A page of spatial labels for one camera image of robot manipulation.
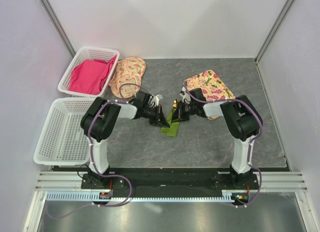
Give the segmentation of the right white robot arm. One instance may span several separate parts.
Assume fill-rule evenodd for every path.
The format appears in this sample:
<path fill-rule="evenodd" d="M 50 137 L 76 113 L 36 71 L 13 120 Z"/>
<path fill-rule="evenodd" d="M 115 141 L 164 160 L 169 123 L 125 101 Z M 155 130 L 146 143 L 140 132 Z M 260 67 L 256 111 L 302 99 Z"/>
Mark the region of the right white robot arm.
<path fill-rule="evenodd" d="M 261 135 L 263 121 L 247 96 L 207 101 L 200 88 L 191 91 L 183 89 L 180 95 L 182 99 L 173 102 L 172 122 L 188 121 L 192 115 L 223 117 L 234 138 L 234 155 L 229 173 L 215 175 L 215 182 L 234 189 L 259 188 L 252 165 L 252 153 L 254 142 Z"/>

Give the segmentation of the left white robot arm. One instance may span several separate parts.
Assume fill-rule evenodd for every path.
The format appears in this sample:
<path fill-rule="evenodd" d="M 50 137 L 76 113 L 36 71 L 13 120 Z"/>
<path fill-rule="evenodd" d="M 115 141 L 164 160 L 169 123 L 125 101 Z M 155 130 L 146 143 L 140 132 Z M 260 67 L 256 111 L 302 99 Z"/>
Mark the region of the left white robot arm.
<path fill-rule="evenodd" d="M 109 185 L 110 177 L 105 173 L 109 168 L 107 139 L 117 120 L 122 118 L 146 118 L 151 126 L 170 127 L 159 99 L 154 95 L 139 91 L 130 101 L 108 101 L 101 97 L 95 98 L 83 116 L 80 126 L 89 142 L 89 168 L 95 173 L 92 182 L 98 188 L 106 188 Z"/>

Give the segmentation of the green paper napkin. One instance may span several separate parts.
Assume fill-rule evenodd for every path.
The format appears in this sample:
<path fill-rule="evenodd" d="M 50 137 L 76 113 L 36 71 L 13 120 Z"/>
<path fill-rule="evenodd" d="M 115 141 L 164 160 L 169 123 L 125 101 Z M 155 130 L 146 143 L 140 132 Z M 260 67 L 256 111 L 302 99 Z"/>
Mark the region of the green paper napkin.
<path fill-rule="evenodd" d="M 180 126 L 180 122 L 172 122 L 172 117 L 173 117 L 173 113 L 174 113 L 174 109 L 171 109 L 171 111 L 169 112 L 168 116 L 166 117 L 168 124 L 170 125 L 169 128 L 161 128 L 160 132 L 163 135 L 169 136 L 169 137 L 176 137 L 178 130 L 179 130 L 179 126 Z"/>

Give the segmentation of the iridescent gold spoon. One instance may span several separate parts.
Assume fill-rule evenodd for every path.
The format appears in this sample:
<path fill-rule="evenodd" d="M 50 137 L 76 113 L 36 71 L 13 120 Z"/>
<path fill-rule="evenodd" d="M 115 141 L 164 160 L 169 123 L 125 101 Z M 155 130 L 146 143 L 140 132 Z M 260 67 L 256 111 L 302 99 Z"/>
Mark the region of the iridescent gold spoon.
<path fill-rule="evenodd" d="M 173 105 L 172 105 L 172 107 L 173 107 L 174 110 L 177 109 L 178 104 L 179 104 L 178 100 L 177 100 L 177 99 L 174 99 Z"/>

